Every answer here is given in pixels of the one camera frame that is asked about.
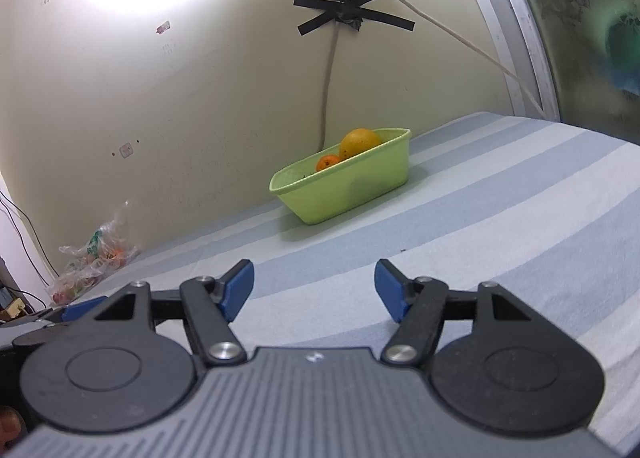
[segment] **striped bedsheet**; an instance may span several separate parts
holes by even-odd
[[[492,279],[600,360],[592,429],[640,440],[640,147],[568,125],[468,115],[411,142],[402,188],[317,226],[271,202],[142,254],[86,297],[133,279],[172,289],[255,263],[232,327],[256,345],[371,346],[395,330],[373,287],[379,258],[452,289]],[[470,330],[447,323],[443,342]],[[185,343],[179,323],[158,331]]]

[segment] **ribbed gray surface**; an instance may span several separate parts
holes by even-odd
[[[412,370],[368,349],[262,348],[207,374],[184,406],[116,436],[41,427],[10,458],[426,458],[617,456],[586,431],[548,440],[498,438],[450,416]]]

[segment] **small orange fruit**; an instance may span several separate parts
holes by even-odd
[[[322,171],[323,169],[331,167],[338,162],[340,162],[340,157],[338,157],[338,155],[325,155],[318,161],[318,164],[316,164],[316,171]]]
[[[382,140],[375,131],[367,130],[366,128],[350,131],[340,143],[340,160],[351,159],[381,144]]]

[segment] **plastic bag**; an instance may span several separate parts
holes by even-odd
[[[101,225],[83,247],[60,247],[60,252],[74,259],[54,280],[49,294],[56,305],[67,305],[138,254],[138,249],[126,239],[126,204],[113,220]]]

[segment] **basket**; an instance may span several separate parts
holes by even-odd
[[[269,190],[303,222],[313,225],[362,205],[404,184],[409,174],[411,130],[375,130],[382,144],[316,173],[324,155],[339,145],[281,169]]]

